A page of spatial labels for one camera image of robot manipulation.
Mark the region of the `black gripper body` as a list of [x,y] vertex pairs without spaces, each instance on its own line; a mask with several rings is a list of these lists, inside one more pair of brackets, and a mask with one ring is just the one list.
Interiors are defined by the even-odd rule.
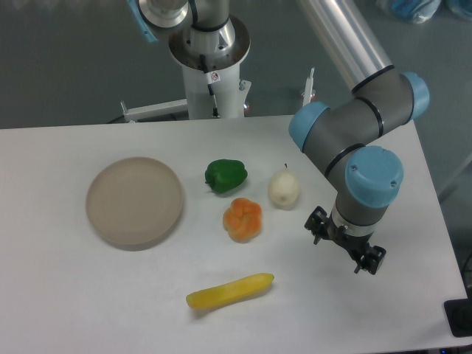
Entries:
[[322,231],[323,240],[333,241],[346,250],[354,261],[361,261],[367,251],[372,226],[355,225],[345,219],[337,209],[332,209]]

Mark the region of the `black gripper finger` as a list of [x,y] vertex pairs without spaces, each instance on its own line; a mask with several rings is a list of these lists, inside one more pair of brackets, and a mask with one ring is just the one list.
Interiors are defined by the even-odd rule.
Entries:
[[317,245],[320,240],[327,239],[327,213],[317,206],[305,221],[304,228],[313,235],[313,244]]
[[354,273],[357,274],[362,270],[367,271],[371,275],[375,275],[377,270],[381,267],[385,256],[386,249],[380,246],[371,246],[366,243],[361,247],[360,251],[354,254],[354,261],[357,264]]

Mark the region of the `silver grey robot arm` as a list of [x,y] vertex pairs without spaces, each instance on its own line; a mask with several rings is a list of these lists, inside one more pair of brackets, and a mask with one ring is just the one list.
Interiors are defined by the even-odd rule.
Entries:
[[[369,239],[403,180],[400,159],[374,142],[427,109],[428,87],[395,69],[353,1],[299,5],[353,94],[334,109],[306,99],[289,124],[295,144],[337,192],[331,212],[316,208],[305,228],[374,274],[386,251]],[[186,99],[164,104],[164,112],[186,109],[191,119],[244,115],[249,85],[230,71],[247,56],[250,39],[227,1],[130,1],[129,7],[144,36],[167,41],[183,69]]]

